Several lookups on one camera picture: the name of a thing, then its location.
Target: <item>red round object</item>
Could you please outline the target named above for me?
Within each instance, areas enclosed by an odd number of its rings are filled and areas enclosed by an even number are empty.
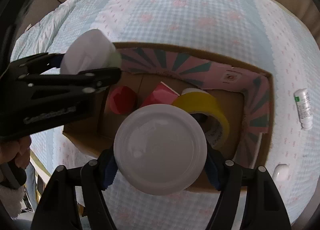
[[[133,111],[137,94],[127,86],[119,86],[109,95],[109,107],[115,114],[127,114]]]

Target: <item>bedsheet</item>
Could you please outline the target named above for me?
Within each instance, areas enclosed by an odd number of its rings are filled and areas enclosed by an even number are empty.
[[[50,39],[40,36],[47,30],[46,16],[18,39],[12,60],[39,50],[66,52],[82,33],[98,28],[111,41],[203,49],[272,73],[275,117],[266,167],[272,175],[278,164],[289,165],[287,180],[276,185],[290,221],[300,215],[320,173],[320,52],[308,29],[288,10],[273,0],[68,0],[55,12],[51,23],[58,12],[60,21],[46,33]],[[293,98],[295,90],[305,87],[314,110],[310,131],[300,129]],[[31,149],[50,173],[59,164],[70,168],[91,159],[61,132],[59,127],[32,136]],[[119,229],[204,229],[218,198],[186,191],[164,197],[147,195],[130,186],[119,172],[104,195]],[[242,194],[234,229],[240,226],[244,203]]]

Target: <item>white tube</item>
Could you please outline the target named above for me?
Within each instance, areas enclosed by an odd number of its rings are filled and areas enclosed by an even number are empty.
[[[299,120],[301,122],[302,129],[305,131],[311,130],[313,127],[313,113],[307,88],[296,91],[294,93],[294,100],[297,104]]]

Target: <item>white round lid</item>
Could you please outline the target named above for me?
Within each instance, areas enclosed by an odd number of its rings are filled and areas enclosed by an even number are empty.
[[[114,155],[131,185],[148,194],[167,195],[198,178],[207,144],[190,114],[172,105],[152,104],[136,110],[121,124]]]

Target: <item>yellow tape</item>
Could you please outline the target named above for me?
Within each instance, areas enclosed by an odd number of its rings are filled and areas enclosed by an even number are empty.
[[[222,135],[214,144],[215,148],[219,148],[227,140],[230,131],[229,122],[212,95],[203,92],[189,92],[179,96],[172,105],[185,110],[189,114],[203,113],[217,119],[222,126]]]

